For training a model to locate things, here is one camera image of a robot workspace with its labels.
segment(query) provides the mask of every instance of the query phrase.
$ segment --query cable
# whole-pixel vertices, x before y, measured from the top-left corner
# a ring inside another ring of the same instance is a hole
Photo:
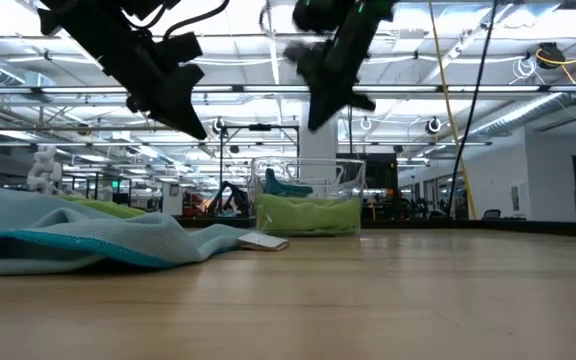
[[[155,17],[150,20],[150,22],[146,25],[137,25],[135,23],[133,23],[132,21],[130,21],[130,19],[128,19],[128,16],[126,16],[126,21],[128,21],[128,24],[130,24],[130,26],[132,26],[133,28],[137,29],[137,30],[148,30],[151,27],[157,25],[157,23],[161,20],[161,18],[164,16],[164,13],[166,12],[166,1],[164,1],[161,4],[161,8],[159,9],[159,11],[157,12],[157,15],[155,15]]]
[[[230,4],[230,0],[224,0],[221,5],[219,5],[218,7],[216,7],[215,9],[208,11],[205,14],[201,14],[195,17],[192,17],[190,19],[186,19],[183,21],[180,21],[176,24],[174,24],[173,26],[171,26],[170,28],[168,28],[168,30],[166,30],[166,33],[164,34],[163,40],[168,40],[170,39],[170,36],[172,35],[173,32],[181,29],[182,27],[186,26],[186,25],[190,25],[190,24],[194,24],[196,22],[199,21],[203,21],[206,19],[209,19],[215,15],[220,14],[222,11],[226,10],[226,8],[228,7],[228,4]]]
[[[259,13],[259,30],[261,30],[261,32],[266,35],[266,37],[270,37],[270,30],[264,27],[264,15],[266,15],[266,12],[268,12],[268,7],[264,6]]]
[[[535,53],[535,56],[537,57],[537,59],[548,63],[548,64],[552,64],[552,65],[571,65],[571,64],[576,64],[576,59],[575,60],[569,60],[569,61],[554,61],[554,60],[549,60],[544,58],[543,56],[541,56],[541,53],[544,52],[543,49],[539,49],[537,50],[537,52]]]
[[[497,0],[494,1],[493,14],[492,14],[492,18],[490,21],[491,28],[494,24],[495,15],[497,12],[497,6],[496,5],[497,5]],[[439,62],[439,74],[441,75],[441,84],[442,84],[442,88],[443,88],[443,92],[444,92],[444,99],[446,100],[446,110],[448,111],[448,120],[450,122],[450,130],[452,132],[452,136],[453,136],[455,143],[458,143],[459,142],[459,136],[458,136],[457,132],[458,132],[459,128],[457,127],[457,124],[455,122],[455,118],[452,114],[452,110],[450,109],[450,99],[448,97],[448,85],[446,83],[446,71],[444,69],[443,60],[441,59],[441,49],[439,46],[439,34],[437,32],[437,25],[435,22],[435,14],[434,14],[434,11],[432,8],[432,0],[428,0],[428,7],[430,10],[430,20],[432,22],[432,31],[433,31],[433,37],[435,40],[435,52],[437,55],[437,61]],[[482,66],[484,63],[485,63],[485,58],[481,61]],[[466,169],[466,164],[463,161],[463,159],[457,157],[457,160],[455,161],[455,169],[460,164],[461,164],[461,171],[464,175],[464,181],[466,184],[466,189],[468,190],[466,193],[466,195],[468,197],[468,205],[472,209],[473,217],[476,218],[477,217],[477,209],[475,208],[475,202],[472,199],[472,191],[470,191],[470,180],[468,178],[468,170]]]
[[[466,141],[468,141],[468,133],[470,132],[470,126],[472,125],[472,120],[475,117],[475,106],[477,104],[477,98],[479,97],[479,87],[481,86],[481,80],[484,76],[484,68],[486,67],[486,56],[488,55],[488,48],[490,47],[490,40],[492,39],[492,31],[495,26],[495,16],[497,15],[497,3],[498,0],[493,0],[492,2],[492,13],[490,19],[490,28],[488,29],[488,34],[486,35],[486,42],[484,43],[484,51],[481,54],[481,64],[479,65],[479,73],[477,74],[477,83],[475,85],[475,92],[472,96],[472,105],[470,106],[470,114],[468,114],[468,122],[466,123],[466,129],[464,131],[463,140],[461,141],[461,145],[459,145],[459,151],[457,152],[457,159],[455,161],[455,167],[452,170],[452,183],[450,185],[450,196],[448,197],[448,211],[447,213],[450,215],[450,211],[452,208],[452,201],[455,196],[455,187],[457,183],[457,170],[459,168],[459,162],[463,162],[463,153],[464,148],[466,147]],[[472,191],[470,190],[470,184],[468,180],[468,173],[463,171],[464,181],[466,182],[466,187],[468,193],[469,203],[472,202]],[[476,212],[473,207],[473,217],[476,218]]]

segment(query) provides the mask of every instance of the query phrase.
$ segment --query small white object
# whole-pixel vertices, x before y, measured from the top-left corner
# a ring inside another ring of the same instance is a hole
[[[288,246],[288,240],[261,234],[258,232],[251,232],[239,238],[244,243],[261,247],[269,250],[281,250]]]

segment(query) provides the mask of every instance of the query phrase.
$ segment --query yellow wire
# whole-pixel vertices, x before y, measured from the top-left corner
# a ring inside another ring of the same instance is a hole
[[[568,71],[568,68],[566,68],[566,65],[562,65],[561,68],[564,69],[564,72],[566,73],[566,76],[568,76],[568,79],[570,79],[570,82],[576,85],[575,78],[572,77],[572,74],[570,74],[570,71]]]
[[[535,56],[537,57],[537,59],[546,62],[548,64],[553,64],[553,65],[571,65],[571,64],[576,64],[576,59],[575,60],[570,60],[570,61],[554,61],[554,60],[549,60],[544,58],[543,56],[541,56],[540,54],[543,52],[542,49],[537,50],[537,52],[535,53]]]
[[[437,33],[437,25],[435,24],[435,14],[432,9],[432,0],[428,0],[428,7],[430,8],[430,20],[432,21],[432,32],[435,38],[435,50],[437,52],[437,60],[439,62],[439,73],[441,74],[441,84],[444,91],[444,99],[446,100],[446,109],[448,111],[448,120],[450,120],[450,129],[452,130],[452,137],[455,144],[459,144],[459,134],[457,133],[457,125],[450,109],[450,99],[448,98],[448,85],[446,84],[446,72],[444,70],[443,60],[441,59],[441,49],[439,47],[439,34]],[[464,183],[466,184],[466,196],[468,197],[468,206],[472,209],[472,218],[477,219],[477,209],[475,209],[475,202],[472,199],[472,191],[470,191],[470,179],[468,178],[468,170],[466,170],[466,163],[463,156],[459,159],[461,166],[461,173],[464,176]]]
[[[568,68],[566,68],[566,65],[562,65],[561,68],[564,69],[564,72],[566,73],[566,76],[568,76],[568,79],[570,79],[570,82],[576,85],[575,78],[572,77],[570,71],[568,71]]]

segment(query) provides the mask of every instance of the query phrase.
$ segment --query transparent container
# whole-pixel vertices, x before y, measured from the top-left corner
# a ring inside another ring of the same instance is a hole
[[[248,191],[256,228],[271,235],[352,235],[361,230],[361,160],[263,157]]]

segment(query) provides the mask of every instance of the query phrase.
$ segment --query wooden table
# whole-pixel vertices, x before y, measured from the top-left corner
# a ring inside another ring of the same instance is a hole
[[[576,238],[367,231],[0,278],[0,359],[576,359]]]

